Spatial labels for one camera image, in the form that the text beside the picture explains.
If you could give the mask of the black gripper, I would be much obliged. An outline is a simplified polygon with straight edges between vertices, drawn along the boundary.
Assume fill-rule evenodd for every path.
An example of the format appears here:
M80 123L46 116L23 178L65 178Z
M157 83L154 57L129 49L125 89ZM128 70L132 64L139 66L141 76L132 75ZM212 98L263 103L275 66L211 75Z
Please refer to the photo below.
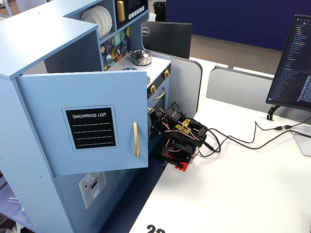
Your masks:
M163 112L151 112L149 113L149 118L151 120L151 127L150 127L150 136L149 139L153 140L157 136L164 135L166 139L171 139L169 136L169 133L166 133L165 131L168 130L168 128L163 124L163 120L165 120L166 114Z

